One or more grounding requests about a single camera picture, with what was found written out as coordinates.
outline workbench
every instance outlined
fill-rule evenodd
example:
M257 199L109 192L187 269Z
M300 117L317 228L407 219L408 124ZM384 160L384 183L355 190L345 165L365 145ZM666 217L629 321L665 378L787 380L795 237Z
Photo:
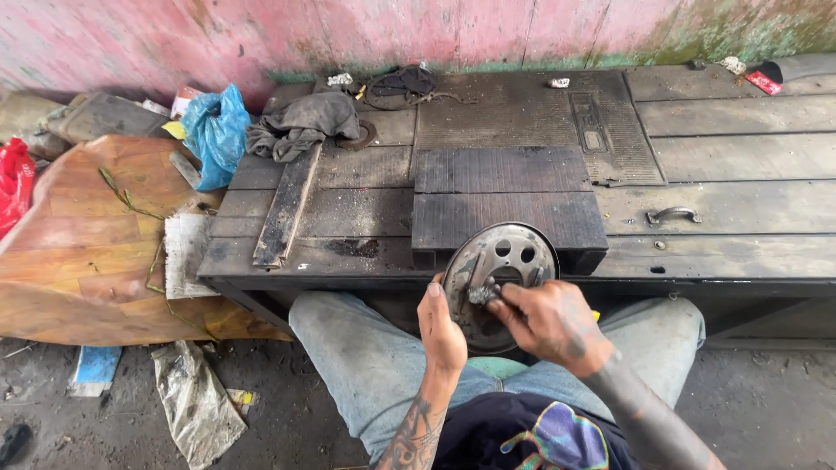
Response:
M591 276L565 280L588 296L687 297L718 347L741 338L834 347L836 76L799 79L770 97L716 65L619 73L666 184L594 186L609 251ZM311 86L277 88L268 112ZM360 111L378 136L360 151L331 140L316 149L282 268L252 261L284 165L244 156L212 227L203 282L284 328L288 293L423 291L440 269L416 269L410 250L421 107ZM649 223L647 212L676 206L702 222Z

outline red plastic bag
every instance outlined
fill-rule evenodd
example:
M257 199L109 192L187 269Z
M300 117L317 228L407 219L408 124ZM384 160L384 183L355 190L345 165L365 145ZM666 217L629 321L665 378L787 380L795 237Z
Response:
M35 181L35 162L17 137L0 147L0 238L29 210Z

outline dirt floor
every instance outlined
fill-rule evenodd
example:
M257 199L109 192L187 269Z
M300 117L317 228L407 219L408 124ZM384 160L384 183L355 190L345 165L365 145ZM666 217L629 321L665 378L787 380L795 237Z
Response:
M0 357L27 342L0 341ZM70 398L78 348L36 344L0 359L0 432L34 439L11 468L188 469L168 431L150 358L125 348L110 393ZM301 345L224 341L207 355L222 384L255 391L249 429L212 469L334 469L366 464ZM701 351L677 411L735 469L836 466L836 353Z

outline blue plastic bag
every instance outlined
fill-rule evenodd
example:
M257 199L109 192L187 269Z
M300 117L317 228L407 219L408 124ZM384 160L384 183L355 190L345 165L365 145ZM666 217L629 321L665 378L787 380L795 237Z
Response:
M244 131L252 123L238 87L229 84L223 93L195 96L180 122L186 131L183 143L203 162L196 189L227 186L244 155Z

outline wall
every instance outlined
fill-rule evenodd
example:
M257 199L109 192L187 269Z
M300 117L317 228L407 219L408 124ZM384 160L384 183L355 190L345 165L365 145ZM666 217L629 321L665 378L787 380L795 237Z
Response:
M107 89L168 105L230 81L426 61L445 72L680 64L836 51L833 0L3 0L7 88Z

